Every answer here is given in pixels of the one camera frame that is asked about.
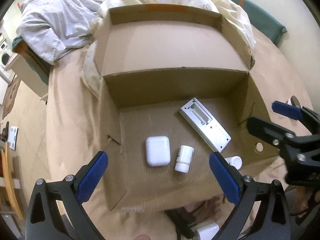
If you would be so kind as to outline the white charger plug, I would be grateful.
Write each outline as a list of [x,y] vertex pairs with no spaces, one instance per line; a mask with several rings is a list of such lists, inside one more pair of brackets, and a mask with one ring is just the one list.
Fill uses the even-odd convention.
[[219,226],[216,223],[208,224],[196,230],[197,239],[212,240],[219,231]]

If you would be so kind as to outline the white remote control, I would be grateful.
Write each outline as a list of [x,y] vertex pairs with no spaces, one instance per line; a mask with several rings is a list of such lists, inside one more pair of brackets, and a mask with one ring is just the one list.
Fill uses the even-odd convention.
[[231,141],[231,136],[197,98],[185,103],[179,112],[214,152],[221,153]]

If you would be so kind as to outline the white pill bottle blue label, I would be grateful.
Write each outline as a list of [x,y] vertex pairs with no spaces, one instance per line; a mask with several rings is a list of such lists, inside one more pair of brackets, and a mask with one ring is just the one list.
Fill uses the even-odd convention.
[[193,158],[194,148],[187,145],[181,145],[175,164],[175,171],[188,173]]

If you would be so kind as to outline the brown lid cream jar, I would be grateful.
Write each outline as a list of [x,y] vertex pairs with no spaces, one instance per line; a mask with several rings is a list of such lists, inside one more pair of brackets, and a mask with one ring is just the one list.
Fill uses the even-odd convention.
[[300,101],[298,100],[298,98],[296,96],[291,96],[287,101],[286,101],[287,105],[290,106],[294,106],[294,107],[301,107]]

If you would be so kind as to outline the white bottle red stripe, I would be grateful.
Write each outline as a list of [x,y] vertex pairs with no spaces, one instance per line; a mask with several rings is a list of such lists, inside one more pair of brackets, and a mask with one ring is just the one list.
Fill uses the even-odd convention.
[[234,166],[237,170],[240,170],[242,167],[242,158],[240,156],[233,156],[225,158],[225,161],[231,166]]

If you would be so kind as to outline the beige bed sheet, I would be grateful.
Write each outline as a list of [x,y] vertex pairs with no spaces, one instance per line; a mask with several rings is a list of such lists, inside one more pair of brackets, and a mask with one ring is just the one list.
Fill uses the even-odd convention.
[[[280,50],[260,31],[254,30],[256,46],[253,80],[265,100],[267,120],[295,131],[308,133],[299,122],[272,111],[272,102],[296,96],[305,107],[310,97],[295,68]],[[81,89],[81,69],[86,48],[63,57],[53,68],[49,80],[47,105],[47,152],[52,180],[76,173],[101,149],[99,100],[86,97]],[[174,225],[158,211],[110,210],[106,205],[104,177],[84,204],[90,219],[106,239],[133,239],[147,235],[151,239],[175,239]]]

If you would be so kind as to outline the wooden chair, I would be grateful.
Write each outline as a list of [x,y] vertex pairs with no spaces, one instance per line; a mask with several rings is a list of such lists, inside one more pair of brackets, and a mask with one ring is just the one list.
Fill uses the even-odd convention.
[[1,158],[4,187],[8,196],[8,201],[13,210],[13,214],[15,214],[20,221],[24,221],[24,216],[15,194],[15,189],[17,189],[17,187],[15,186],[14,179],[12,177],[10,164],[10,148],[8,142],[5,142],[3,148],[1,149]]

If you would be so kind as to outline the black pen device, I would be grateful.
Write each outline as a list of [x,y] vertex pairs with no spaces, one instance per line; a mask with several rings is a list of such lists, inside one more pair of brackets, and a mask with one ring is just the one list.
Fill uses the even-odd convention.
[[177,239],[181,239],[182,236],[186,239],[192,239],[195,236],[191,225],[196,218],[191,212],[188,212],[184,207],[180,207],[178,209],[165,210],[164,213],[174,224]]

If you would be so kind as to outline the white floor scale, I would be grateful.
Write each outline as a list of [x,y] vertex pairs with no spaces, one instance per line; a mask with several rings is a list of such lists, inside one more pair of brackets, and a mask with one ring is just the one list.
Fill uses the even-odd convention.
[[9,143],[9,148],[13,151],[16,150],[17,133],[18,133],[18,127],[10,126],[8,143]]

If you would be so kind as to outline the white earbuds case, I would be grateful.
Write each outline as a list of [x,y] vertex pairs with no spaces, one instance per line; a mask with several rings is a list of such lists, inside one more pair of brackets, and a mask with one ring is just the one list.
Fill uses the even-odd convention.
[[171,161],[170,142],[166,136],[148,137],[145,142],[146,161],[151,167],[166,166]]

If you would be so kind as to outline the teal cushion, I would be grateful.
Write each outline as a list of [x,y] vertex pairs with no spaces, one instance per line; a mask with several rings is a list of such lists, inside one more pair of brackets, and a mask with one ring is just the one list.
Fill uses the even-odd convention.
[[249,17],[251,24],[267,36],[274,45],[278,45],[287,28],[267,11],[257,6],[250,0],[231,0],[241,6]]

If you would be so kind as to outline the brown round rug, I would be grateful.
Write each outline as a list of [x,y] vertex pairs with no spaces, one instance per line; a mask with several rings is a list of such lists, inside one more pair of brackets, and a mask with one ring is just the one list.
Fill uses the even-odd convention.
[[7,91],[4,96],[4,101],[3,101],[3,114],[2,114],[3,119],[11,112],[14,106],[15,98],[16,98],[20,83],[21,83],[21,80],[18,77],[16,77],[12,81],[11,85],[7,88]]

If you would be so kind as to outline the white bedside cabinet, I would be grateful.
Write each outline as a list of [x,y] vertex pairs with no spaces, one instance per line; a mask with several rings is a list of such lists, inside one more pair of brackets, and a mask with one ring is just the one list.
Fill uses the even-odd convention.
[[13,53],[4,70],[12,70],[19,79],[40,97],[40,100],[48,100],[48,85],[30,68],[23,56]]

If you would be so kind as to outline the cardboard box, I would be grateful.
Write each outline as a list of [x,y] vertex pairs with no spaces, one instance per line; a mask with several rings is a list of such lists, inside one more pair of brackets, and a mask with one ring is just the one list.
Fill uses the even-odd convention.
[[[192,98],[129,106],[117,103],[109,94],[100,98],[101,149],[109,161],[104,174],[108,209],[166,210],[220,193],[209,168],[212,150],[179,112]],[[197,100],[231,136],[222,155],[240,156],[242,174],[256,176],[276,159],[277,152],[271,146],[258,152],[258,139],[246,129],[250,116],[270,117],[251,71],[227,94]],[[146,161],[145,142],[157,136],[169,138],[171,161],[166,166],[151,167]],[[194,148],[188,173],[175,171],[181,145]]]

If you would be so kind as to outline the cream patterned blanket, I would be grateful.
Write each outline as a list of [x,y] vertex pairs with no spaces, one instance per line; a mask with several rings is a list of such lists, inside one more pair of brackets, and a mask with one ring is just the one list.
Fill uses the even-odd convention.
[[83,94],[125,106],[214,98],[251,71],[255,40],[230,0],[105,0],[81,69]]

